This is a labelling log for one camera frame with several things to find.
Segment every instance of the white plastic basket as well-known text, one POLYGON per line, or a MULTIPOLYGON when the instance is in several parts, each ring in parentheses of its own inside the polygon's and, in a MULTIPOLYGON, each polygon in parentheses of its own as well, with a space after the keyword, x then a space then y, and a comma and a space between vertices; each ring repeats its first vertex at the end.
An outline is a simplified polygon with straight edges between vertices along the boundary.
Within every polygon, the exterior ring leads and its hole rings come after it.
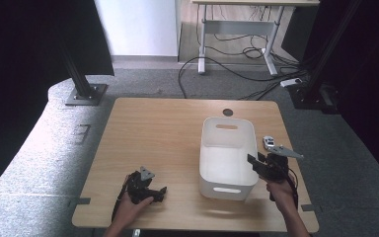
POLYGON ((208 118, 202 127, 199 190, 208 198, 244 200, 259 176, 248 162, 258 158, 251 122, 236 118, 208 118))

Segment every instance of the wooden table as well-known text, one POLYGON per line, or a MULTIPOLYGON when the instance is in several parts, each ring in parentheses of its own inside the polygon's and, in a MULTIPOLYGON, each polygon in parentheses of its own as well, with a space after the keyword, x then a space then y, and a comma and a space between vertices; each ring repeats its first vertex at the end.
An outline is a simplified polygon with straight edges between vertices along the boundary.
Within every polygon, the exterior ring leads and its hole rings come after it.
POLYGON ((262 49, 266 66, 270 75, 276 75, 270 52, 281 21, 284 6, 318 6, 319 0, 191 0, 191 3, 203 5, 204 14, 201 19, 201 46, 199 47, 198 73, 205 73, 205 34, 269 36, 266 47, 262 49), (217 21, 207 20, 207 5, 260 5, 278 6, 274 21, 217 21))
MULTIPOLYGON (((247 119, 255 127, 259 151, 262 138, 291 148, 275 102, 117 99, 103 134, 73 223, 78 227, 108 227, 115 199, 124 177, 140 166, 156 174, 150 189, 165 186, 163 202, 152 203, 130 228, 219 231, 286 231, 282 215, 268 199, 265 182, 259 180, 245 201, 207 198, 198 189, 202 125, 209 117, 247 119)), ((297 161, 289 166, 299 180, 299 206, 311 204, 297 161)), ((319 224, 314 211, 299 213, 309 232, 319 224)))

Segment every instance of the power strip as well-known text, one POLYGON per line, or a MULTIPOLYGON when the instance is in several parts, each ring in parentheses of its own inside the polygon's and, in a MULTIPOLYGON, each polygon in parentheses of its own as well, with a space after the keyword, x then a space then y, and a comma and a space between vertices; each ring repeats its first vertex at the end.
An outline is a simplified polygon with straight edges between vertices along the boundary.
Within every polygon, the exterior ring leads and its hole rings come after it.
POLYGON ((292 86, 292 85, 298 85, 303 83, 303 81, 300 78, 293 78, 293 79, 288 79, 285 81, 281 81, 281 87, 287 87, 287 86, 292 86))

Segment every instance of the black metal stand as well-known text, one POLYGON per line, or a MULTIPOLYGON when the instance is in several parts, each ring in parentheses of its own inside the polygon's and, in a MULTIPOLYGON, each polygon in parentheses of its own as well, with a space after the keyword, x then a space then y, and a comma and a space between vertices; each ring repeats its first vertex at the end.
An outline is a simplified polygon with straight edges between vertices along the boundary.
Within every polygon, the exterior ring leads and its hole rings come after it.
POLYGON ((100 103, 101 98, 106 92, 106 84, 89 84, 85 75, 79 72, 76 67, 75 61, 70 55, 66 44, 61 37, 60 31, 57 26, 54 26, 54 33, 59 45, 61 54, 63 56, 63 62, 69 75, 72 77, 75 83, 75 88, 66 100, 66 106, 97 106, 100 103))
POLYGON ((319 110, 325 114, 338 114, 337 91, 333 87, 323 86, 315 98, 306 97, 306 87, 288 87, 294 108, 298 110, 319 110))
POLYGON ((336 89, 325 86, 324 79, 321 76, 323 70, 331 57, 334 49, 336 48, 340 38, 348 26, 350 19, 354 16, 356 9, 362 0, 352 0, 346 12, 341 19, 341 23, 338 25, 337 30, 329 41, 328 46, 323 51, 322 56, 316 67, 311 72, 311 79, 307 87, 302 88, 289 88, 291 100, 293 101, 296 109, 303 110, 322 110, 327 114, 338 114, 336 89))

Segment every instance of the desk leg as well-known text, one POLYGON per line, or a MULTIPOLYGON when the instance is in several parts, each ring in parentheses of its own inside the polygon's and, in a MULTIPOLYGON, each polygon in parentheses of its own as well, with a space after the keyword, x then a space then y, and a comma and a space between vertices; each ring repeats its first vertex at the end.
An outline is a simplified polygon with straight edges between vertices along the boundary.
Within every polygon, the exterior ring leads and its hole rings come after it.
POLYGON ((205 24, 207 19, 207 5, 204 5, 204 14, 202 16, 201 29, 201 46, 199 47, 198 74, 205 73, 205 24))
POLYGON ((264 54, 264 59, 266 66, 268 67, 270 75, 274 76, 277 74, 275 66, 273 65, 272 58, 270 57, 270 51, 272 50, 273 42, 275 41, 276 33, 278 32, 278 27, 281 22, 282 13, 284 12, 284 7, 280 6, 278 9, 278 15, 276 21, 273 22, 272 33, 266 44, 266 48, 263 48, 262 52, 264 54))

